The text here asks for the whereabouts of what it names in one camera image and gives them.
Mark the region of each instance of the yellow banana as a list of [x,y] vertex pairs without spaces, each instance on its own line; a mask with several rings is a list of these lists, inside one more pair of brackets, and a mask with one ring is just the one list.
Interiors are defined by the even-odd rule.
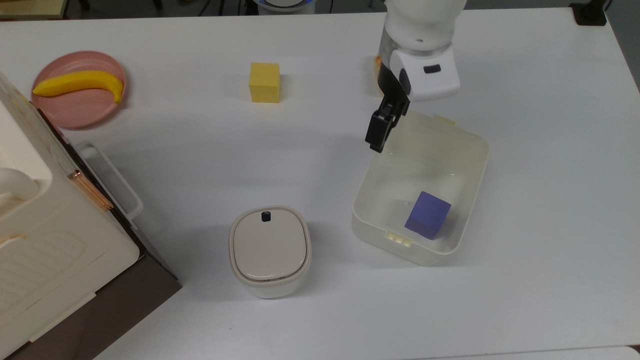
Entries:
[[37,96],[56,96],[84,89],[109,90],[113,94],[113,100],[120,103],[124,85],[108,72],[85,70],[46,79],[33,89],[33,93]]

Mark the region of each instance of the white lidded container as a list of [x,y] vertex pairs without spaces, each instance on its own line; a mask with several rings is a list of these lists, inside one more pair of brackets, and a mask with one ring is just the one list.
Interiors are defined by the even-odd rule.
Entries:
[[257,297],[292,293],[311,262],[309,230],[287,206],[271,206],[240,215],[229,233],[234,275]]
[[[409,111],[367,169],[353,203],[353,232],[418,265],[435,265],[460,244],[488,155],[479,135]],[[451,204],[434,240],[404,227],[421,192]]]

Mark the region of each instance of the black button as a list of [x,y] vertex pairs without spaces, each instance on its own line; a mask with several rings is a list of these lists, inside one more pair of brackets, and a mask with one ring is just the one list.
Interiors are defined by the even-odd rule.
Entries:
[[442,70],[440,68],[440,64],[431,65],[431,66],[425,66],[425,67],[423,67],[423,69],[424,69],[424,73],[425,74],[433,74],[434,72],[438,72],[438,71]]

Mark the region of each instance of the yellow cube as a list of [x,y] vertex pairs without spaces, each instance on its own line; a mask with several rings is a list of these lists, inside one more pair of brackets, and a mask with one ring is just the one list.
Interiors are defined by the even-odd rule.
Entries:
[[251,63],[249,90],[253,102],[280,102],[280,66]]

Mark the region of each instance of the translucent storage box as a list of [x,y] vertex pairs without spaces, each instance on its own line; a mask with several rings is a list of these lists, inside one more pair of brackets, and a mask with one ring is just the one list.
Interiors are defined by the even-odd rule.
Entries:
[[[435,265],[460,244],[488,154],[482,137],[409,111],[367,169],[353,203],[353,232],[416,264]],[[434,240],[404,227],[421,192],[451,204]]]

